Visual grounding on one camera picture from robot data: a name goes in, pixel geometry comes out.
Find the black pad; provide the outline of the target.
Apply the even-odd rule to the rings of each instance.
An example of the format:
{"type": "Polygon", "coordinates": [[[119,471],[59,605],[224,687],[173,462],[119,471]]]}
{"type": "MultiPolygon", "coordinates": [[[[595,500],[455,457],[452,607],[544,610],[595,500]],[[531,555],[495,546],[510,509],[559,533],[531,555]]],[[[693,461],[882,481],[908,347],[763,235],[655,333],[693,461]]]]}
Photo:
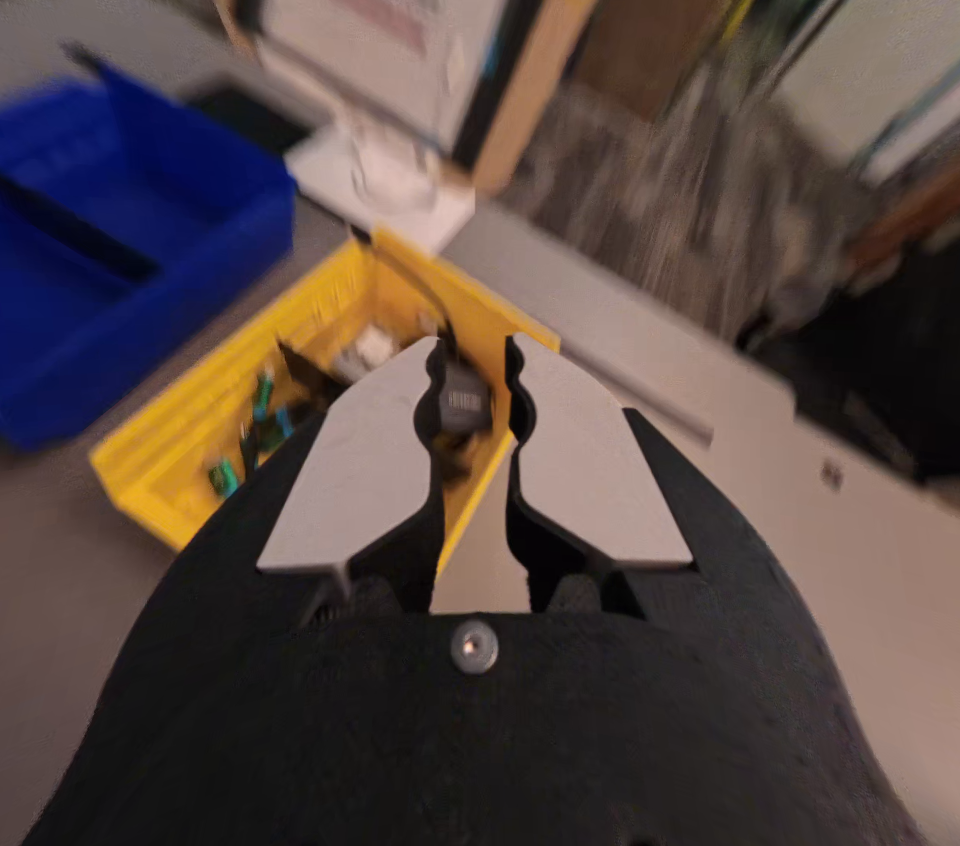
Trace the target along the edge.
{"type": "Polygon", "coordinates": [[[314,127],[271,105],[245,85],[220,79],[183,96],[184,104],[270,155],[283,158],[314,132],[314,127]]]}

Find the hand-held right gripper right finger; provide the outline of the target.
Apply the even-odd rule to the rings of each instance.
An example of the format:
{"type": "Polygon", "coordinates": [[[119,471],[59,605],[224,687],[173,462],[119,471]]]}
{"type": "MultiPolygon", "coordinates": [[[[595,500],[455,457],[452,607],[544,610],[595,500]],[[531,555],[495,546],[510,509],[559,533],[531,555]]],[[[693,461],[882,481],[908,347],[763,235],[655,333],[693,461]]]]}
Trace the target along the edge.
{"type": "Polygon", "coordinates": [[[693,554],[609,389],[526,333],[505,349],[515,507],[588,559],[673,570],[693,554]]]}

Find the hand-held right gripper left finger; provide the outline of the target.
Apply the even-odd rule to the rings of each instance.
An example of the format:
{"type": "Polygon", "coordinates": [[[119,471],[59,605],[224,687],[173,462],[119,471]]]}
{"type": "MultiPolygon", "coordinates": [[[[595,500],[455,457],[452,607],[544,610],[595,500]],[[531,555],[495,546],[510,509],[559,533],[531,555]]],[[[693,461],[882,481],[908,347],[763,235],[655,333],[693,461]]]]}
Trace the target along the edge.
{"type": "Polygon", "coordinates": [[[431,432],[446,349],[424,337],[352,384],[328,409],[256,566],[271,575],[327,576],[350,584],[372,552],[431,496],[431,432]]]}

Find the black divider of blue bin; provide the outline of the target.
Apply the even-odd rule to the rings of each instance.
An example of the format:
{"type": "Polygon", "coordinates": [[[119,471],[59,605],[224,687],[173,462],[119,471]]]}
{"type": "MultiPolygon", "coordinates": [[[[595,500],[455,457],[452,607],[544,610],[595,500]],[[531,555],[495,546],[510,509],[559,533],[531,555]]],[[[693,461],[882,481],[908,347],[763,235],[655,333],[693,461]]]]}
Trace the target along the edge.
{"type": "Polygon", "coordinates": [[[89,261],[111,276],[143,285],[160,276],[162,266],[143,252],[109,235],[50,196],[1,175],[2,201],[31,228],[89,261]]]}

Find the white stand base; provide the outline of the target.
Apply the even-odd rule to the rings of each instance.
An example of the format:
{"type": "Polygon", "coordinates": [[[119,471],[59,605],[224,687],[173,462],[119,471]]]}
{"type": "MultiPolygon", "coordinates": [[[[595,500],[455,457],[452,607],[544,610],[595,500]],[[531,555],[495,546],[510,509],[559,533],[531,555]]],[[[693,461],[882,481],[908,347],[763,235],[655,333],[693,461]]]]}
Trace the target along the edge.
{"type": "Polygon", "coordinates": [[[334,124],[283,156],[301,196],[366,233],[383,228],[430,256],[473,218],[475,189],[444,178],[432,149],[334,124]]]}

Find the blue plastic bin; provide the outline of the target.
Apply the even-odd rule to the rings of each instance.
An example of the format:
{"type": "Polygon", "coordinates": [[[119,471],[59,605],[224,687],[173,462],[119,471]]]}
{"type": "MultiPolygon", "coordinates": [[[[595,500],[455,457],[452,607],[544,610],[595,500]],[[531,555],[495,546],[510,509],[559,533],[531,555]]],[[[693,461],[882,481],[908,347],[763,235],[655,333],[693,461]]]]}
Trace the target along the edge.
{"type": "Polygon", "coordinates": [[[27,225],[1,194],[2,440],[82,432],[292,248],[282,159],[90,52],[94,80],[2,107],[2,174],[154,259],[128,283],[27,225]]]}

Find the yellow plastic bin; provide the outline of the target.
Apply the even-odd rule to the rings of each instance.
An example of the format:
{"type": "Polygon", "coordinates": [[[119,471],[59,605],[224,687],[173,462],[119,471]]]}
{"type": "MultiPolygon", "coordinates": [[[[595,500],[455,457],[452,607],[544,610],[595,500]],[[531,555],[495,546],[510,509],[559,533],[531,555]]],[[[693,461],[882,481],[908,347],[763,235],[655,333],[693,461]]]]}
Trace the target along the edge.
{"type": "Polygon", "coordinates": [[[385,229],[373,234],[372,244],[374,252],[356,239],[337,248],[90,452],[115,508],[180,552],[222,504],[210,469],[226,457],[243,471],[240,433],[252,418],[259,375],[272,370],[278,406],[305,394],[286,371],[279,342],[329,368],[369,324],[402,341],[422,337],[427,318],[439,321],[440,314],[428,310],[430,301],[390,267],[389,257],[437,295],[492,393],[491,431],[465,449],[469,478],[443,489],[437,576],[443,573],[515,442],[504,378],[507,337],[526,334],[554,352],[561,340],[458,267],[385,229]]]}

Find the black hdmi adapter with cable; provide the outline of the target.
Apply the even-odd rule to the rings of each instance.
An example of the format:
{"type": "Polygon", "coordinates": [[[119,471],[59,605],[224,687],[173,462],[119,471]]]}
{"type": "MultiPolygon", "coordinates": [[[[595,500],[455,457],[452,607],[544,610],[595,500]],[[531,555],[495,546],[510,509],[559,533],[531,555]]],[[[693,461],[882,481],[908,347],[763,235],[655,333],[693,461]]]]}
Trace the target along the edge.
{"type": "Polygon", "coordinates": [[[438,340],[444,349],[444,380],[438,397],[440,430],[454,436],[487,432],[493,427],[494,413],[489,384],[461,348],[449,309],[440,295],[412,269],[389,252],[369,244],[370,252],[386,264],[417,294],[427,300],[440,317],[438,340]]]}

